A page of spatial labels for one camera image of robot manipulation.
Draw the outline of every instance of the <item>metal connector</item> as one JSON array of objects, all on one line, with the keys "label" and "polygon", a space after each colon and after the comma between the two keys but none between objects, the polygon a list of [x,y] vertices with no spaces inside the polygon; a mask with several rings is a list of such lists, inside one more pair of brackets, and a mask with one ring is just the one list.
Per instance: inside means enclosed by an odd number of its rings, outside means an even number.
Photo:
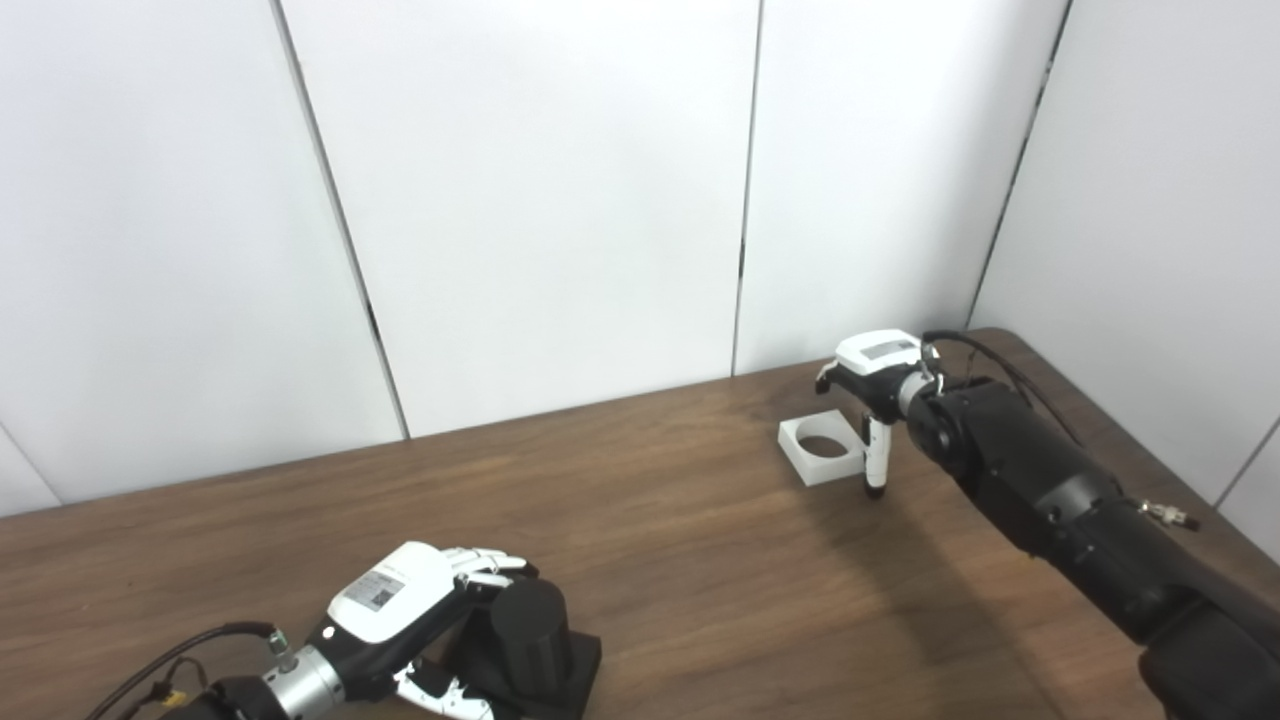
[{"label": "metal connector", "polygon": [[289,638],[284,637],[284,633],[275,630],[271,637],[266,638],[266,647],[275,656],[275,662],[280,673],[292,673],[294,667],[298,666],[298,659],[289,650]]},{"label": "metal connector", "polygon": [[1143,500],[1138,503],[1138,511],[1143,515],[1160,520],[1160,524],[1165,527],[1178,525],[1179,528],[1187,528],[1188,530],[1199,529],[1199,520],[1189,518],[1187,512],[1174,507],[1172,505],[1160,505],[1157,502],[1151,502],[1149,500]]}]

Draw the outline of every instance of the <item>silver joint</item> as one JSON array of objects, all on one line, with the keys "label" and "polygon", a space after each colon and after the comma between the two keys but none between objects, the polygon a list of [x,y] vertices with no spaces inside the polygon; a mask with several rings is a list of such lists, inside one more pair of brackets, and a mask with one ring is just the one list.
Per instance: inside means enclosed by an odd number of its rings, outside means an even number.
[{"label": "silver joint", "polygon": [[262,678],[285,717],[315,720],[342,705],[346,697],[342,680],[316,648],[303,647],[294,662],[297,669],[292,673],[273,670]]}]

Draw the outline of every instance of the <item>sticker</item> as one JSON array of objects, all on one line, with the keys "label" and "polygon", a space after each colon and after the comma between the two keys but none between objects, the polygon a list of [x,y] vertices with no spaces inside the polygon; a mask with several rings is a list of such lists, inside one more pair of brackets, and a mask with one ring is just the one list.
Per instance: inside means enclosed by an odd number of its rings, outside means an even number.
[{"label": "sticker", "polygon": [[396,578],[383,575],[378,570],[370,570],[347,585],[347,589],[342,591],[342,597],[355,600],[378,612],[403,588],[404,583]]},{"label": "sticker", "polygon": [[915,350],[915,343],[905,340],[891,340],[888,342],[868,347],[863,351],[863,355],[865,355],[868,360],[878,360],[891,352],[901,352],[902,350]]}]

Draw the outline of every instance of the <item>robotic finger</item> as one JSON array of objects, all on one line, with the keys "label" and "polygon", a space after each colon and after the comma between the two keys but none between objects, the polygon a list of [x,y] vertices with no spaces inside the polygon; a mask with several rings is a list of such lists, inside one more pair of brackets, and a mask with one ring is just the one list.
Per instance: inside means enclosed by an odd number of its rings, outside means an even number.
[{"label": "robotic finger", "polygon": [[396,674],[396,694],[436,715],[454,720],[518,720],[520,714],[484,693],[468,689],[443,667],[424,662]]}]

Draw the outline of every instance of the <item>black square base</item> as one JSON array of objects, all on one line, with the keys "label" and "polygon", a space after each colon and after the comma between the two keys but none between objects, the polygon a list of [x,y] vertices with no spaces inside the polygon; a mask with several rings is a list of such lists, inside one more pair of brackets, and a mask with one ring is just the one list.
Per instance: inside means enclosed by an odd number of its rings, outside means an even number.
[{"label": "black square base", "polygon": [[443,665],[467,685],[515,707],[525,717],[581,720],[595,684],[595,673],[600,669],[600,638],[571,630],[568,647],[572,665],[563,693],[557,697],[516,694],[503,670],[502,651],[489,623],[489,611],[479,609],[471,614]]}]

